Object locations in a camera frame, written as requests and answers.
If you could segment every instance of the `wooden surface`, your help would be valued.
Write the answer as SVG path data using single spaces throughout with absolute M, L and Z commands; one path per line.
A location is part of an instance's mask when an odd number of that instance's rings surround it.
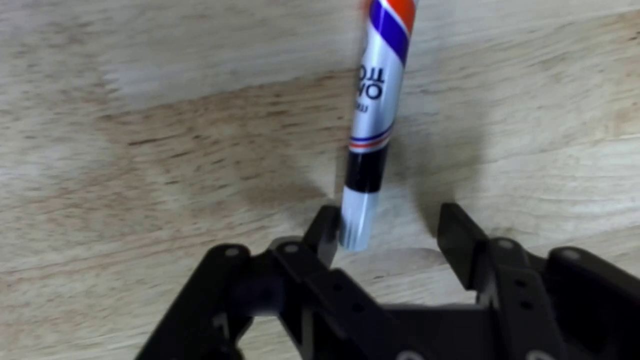
M 371 247 L 335 264 L 381 302 L 471 301 L 431 235 L 456 200 L 640 275 L 639 7 L 424 1 Z M 0 359 L 132 358 L 209 247 L 337 201 L 355 8 L 2 2 Z M 296 359 L 272 320 L 242 346 Z

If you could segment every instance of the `wood grain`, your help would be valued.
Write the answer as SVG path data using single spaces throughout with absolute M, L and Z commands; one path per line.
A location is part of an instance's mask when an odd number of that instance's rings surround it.
M 140 2 L 127 28 L 119 16 L 129 4 L 0 7 L 10 29 L 0 33 L 1 359 L 132 358 L 209 247 L 241 242 L 258 252 L 301 234 L 340 197 L 347 60 L 315 73 L 295 56 L 238 42 L 229 49 L 253 54 L 244 65 L 204 56 L 211 62 L 195 66 L 181 57 L 191 46 L 206 55 L 232 42 L 194 36 L 209 33 L 187 15 L 218 2 Z M 283 31 L 308 20 L 303 53 L 324 51 L 337 2 L 273 4 L 265 16 L 285 19 Z M 590 19 L 635 3 L 486 4 L 478 18 L 456 5 L 446 40 L 416 39 L 371 248 L 337 256 L 381 302 L 472 301 L 431 235 L 444 200 L 535 253 L 577 245 L 640 275 L 640 12 Z M 235 16 L 240 32 L 252 19 Z M 271 41 L 273 24 L 246 31 Z M 175 57 L 159 55 L 162 44 Z M 255 68 L 264 74 L 275 60 L 262 54 L 283 56 L 277 65 L 290 72 L 259 83 L 286 81 L 138 109 L 254 85 L 209 71 L 264 60 Z M 171 73 L 170 63 L 183 65 Z M 182 76 L 209 87 L 182 88 Z M 287 342 L 260 319 L 242 345 L 248 359 L 295 359 Z

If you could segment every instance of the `marker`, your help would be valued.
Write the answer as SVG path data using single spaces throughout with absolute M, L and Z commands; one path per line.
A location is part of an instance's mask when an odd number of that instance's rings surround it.
M 418 0 L 372 0 L 342 198 L 340 243 L 366 249 L 387 158 Z

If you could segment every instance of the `marker cap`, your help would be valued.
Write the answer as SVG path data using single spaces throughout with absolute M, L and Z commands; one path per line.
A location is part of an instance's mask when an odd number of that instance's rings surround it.
M 362 251 L 367 248 L 376 215 L 378 194 L 361 193 L 344 187 L 340 244 L 345 249 Z

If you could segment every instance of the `black band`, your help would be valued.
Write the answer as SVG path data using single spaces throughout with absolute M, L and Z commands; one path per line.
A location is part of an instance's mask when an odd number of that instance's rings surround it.
M 367 154 L 350 152 L 345 185 L 361 193 L 378 192 L 382 185 L 386 160 L 387 146 Z

